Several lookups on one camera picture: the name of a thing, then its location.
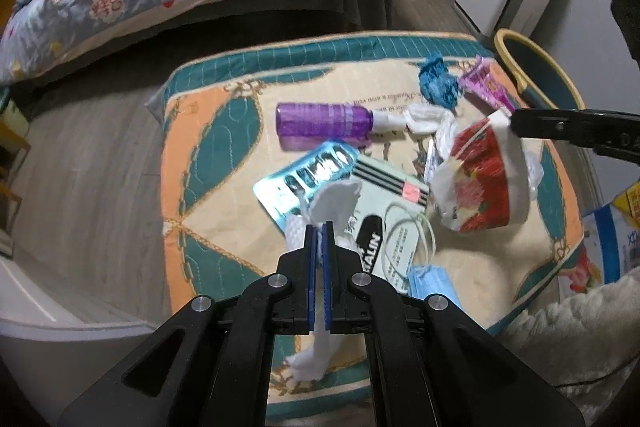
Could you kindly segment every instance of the sticker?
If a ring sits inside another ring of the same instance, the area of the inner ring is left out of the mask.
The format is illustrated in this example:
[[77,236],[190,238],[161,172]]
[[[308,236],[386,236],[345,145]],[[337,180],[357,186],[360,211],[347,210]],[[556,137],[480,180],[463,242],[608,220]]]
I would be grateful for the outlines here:
[[58,58],[62,52],[62,44],[60,42],[52,42],[49,45],[49,49],[51,50],[51,53],[53,53],[53,56]]
[[124,0],[92,0],[89,15],[93,19],[111,23],[125,11]]
[[14,60],[11,63],[11,72],[14,76],[14,80],[24,79],[24,71],[22,70],[22,65],[18,60]]
[[407,201],[417,203],[420,200],[420,188],[409,182],[404,182],[404,187],[402,187],[402,197]]

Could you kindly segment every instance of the blue crumpled plastic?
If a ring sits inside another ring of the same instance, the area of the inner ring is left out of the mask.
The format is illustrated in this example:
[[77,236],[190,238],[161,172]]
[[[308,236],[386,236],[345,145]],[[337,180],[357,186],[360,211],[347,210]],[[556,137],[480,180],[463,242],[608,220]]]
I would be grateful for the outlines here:
[[418,79],[420,92],[429,102],[449,110],[458,105],[458,79],[447,70],[442,54],[424,59]]

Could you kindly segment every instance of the yellow bowl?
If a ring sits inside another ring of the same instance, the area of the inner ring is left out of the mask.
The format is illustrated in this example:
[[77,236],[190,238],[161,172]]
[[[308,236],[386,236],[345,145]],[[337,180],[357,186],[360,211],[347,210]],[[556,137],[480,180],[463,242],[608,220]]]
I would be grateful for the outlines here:
[[551,55],[524,35],[500,29],[495,49],[530,107],[585,109],[580,93]]

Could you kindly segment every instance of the purple packet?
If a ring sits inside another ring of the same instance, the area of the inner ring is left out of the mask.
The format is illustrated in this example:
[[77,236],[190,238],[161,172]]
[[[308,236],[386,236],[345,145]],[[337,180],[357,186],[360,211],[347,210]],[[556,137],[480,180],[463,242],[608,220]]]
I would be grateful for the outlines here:
[[473,93],[494,109],[505,107],[511,112],[515,111],[516,107],[511,102],[507,90],[494,79],[491,73],[491,62],[482,57],[476,57],[476,61],[475,67],[458,80],[460,89]]

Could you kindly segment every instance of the blue face mask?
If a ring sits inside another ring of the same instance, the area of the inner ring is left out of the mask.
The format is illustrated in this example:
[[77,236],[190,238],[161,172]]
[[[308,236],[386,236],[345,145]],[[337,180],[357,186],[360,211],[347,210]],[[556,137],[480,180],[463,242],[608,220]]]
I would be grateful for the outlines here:
[[453,304],[462,309],[456,289],[453,288],[451,279],[444,268],[440,266],[412,266],[408,274],[409,295],[416,299],[424,300],[429,295],[440,293],[446,296]]

